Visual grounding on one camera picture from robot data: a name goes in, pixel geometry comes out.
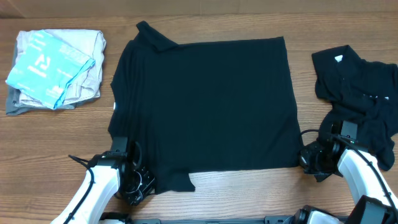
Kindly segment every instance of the wooden floor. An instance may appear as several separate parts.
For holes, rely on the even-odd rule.
[[[318,128],[331,109],[315,96],[311,53],[349,44],[366,60],[398,62],[396,12],[0,20],[0,223],[49,223],[85,176],[85,169],[67,155],[89,159],[109,149],[107,128],[114,102],[109,84],[123,48],[142,20],[179,44],[284,36],[301,130]],[[47,28],[103,31],[108,44],[101,98],[73,111],[6,116],[4,81],[18,31]],[[305,143],[314,139],[311,134],[304,138]],[[398,166],[384,177],[398,193]],[[113,198],[106,210],[176,220],[288,215],[306,204],[336,215],[347,215],[353,208],[342,178],[333,176],[319,184],[299,167],[198,173],[191,178],[197,187],[194,193],[167,192],[138,207]]]

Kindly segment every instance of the black t-shirt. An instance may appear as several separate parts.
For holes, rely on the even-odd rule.
[[[379,167],[394,164],[391,137],[398,132],[398,68],[395,64],[367,62],[348,45],[312,55],[317,73],[315,92],[330,100],[333,109],[320,126],[326,141],[334,121],[358,124],[357,140],[376,154]]]
[[[109,133],[140,143],[157,193],[195,190],[190,172],[298,165],[283,37],[179,45],[146,22],[137,28],[111,84]]]

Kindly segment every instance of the black cloth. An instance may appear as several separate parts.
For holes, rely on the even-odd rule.
[[[397,65],[367,62],[348,45],[314,53],[312,59],[315,93],[333,105],[320,126],[320,139],[328,138],[334,121],[352,121],[358,124],[357,140],[376,154],[380,168],[389,170],[394,164],[391,137],[398,132]]]
[[[112,137],[145,151],[156,192],[194,191],[188,173],[298,165],[302,148],[283,37],[176,44],[146,22],[112,81]]]

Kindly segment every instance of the gray fabric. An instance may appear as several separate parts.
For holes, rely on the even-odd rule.
[[[17,43],[14,45],[14,56],[12,59],[12,66],[14,67],[15,61],[17,58]],[[19,103],[19,95],[21,94],[20,90],[17,90],[11,86],[8,86],[8,96],[6,99],[6,115],[10,116],[15,116],[19,115],[31,110],[49,110],[46,107],[36,107],[36,106],[29,106],[29,105],[23,105]],[[86,102],[91,102],[94,101],[94,98],[88,99],[88,100],[83,100],[78,103],[72,103],[69,105],[62,105],[58,108],[58,110],[72,110],[75,109],[77,106],[81,106],[85,104]]]

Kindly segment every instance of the folded black fabric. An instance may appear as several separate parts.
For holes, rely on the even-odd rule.
[[[312,55],[318,79],[315,92],[333,109],[320,126],[325,141],[334,121],[358,124],[357,140],[367,144],[389,170],[394,164],[391,137],[398,132],[398,68],[396,64],[367,62],[348,45]]]
[[[157,193],[195,190],[190,172],[298,165],[282,37],[178,45],[146,22],[137,28],[111,84],[109,133],[140,143]]]

